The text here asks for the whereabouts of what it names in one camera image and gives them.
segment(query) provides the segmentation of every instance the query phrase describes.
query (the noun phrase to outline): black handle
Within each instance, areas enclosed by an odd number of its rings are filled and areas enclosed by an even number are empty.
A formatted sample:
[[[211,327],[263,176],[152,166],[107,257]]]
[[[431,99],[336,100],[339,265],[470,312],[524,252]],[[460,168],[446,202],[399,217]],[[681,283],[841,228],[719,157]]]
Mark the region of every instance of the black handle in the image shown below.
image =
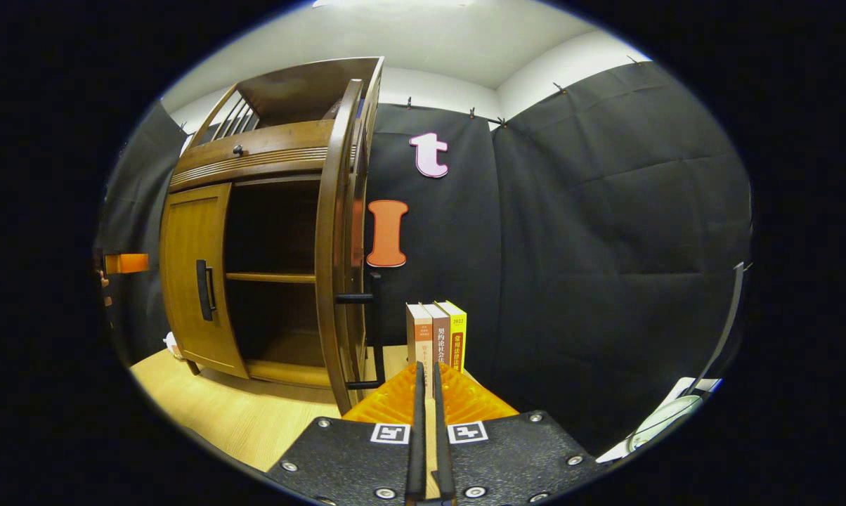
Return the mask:
[[[202,318],[206,321],[214,321],[214,315],[211,314],[211,311],[217,310],[217,306],[211,303],[211,294],[214,292],[214,269],[209,268],[204,260],[195,260],[195,273],[198,277],[198,304],[201,305]]]

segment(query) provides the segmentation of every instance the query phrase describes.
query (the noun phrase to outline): screw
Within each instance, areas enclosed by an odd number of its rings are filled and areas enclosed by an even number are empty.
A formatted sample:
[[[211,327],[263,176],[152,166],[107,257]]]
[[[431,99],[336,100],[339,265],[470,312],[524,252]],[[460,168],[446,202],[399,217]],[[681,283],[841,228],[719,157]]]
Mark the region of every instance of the screw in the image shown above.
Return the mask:
[[[482,497],[485,495],[485,489],[482,487],[470,487],[464,491],[464,495],[475,499],[477,497]]]
[[[391,490],[391,488],[378,488],[376,489],[376,497],[380,499],[394,499],[395,491]]]

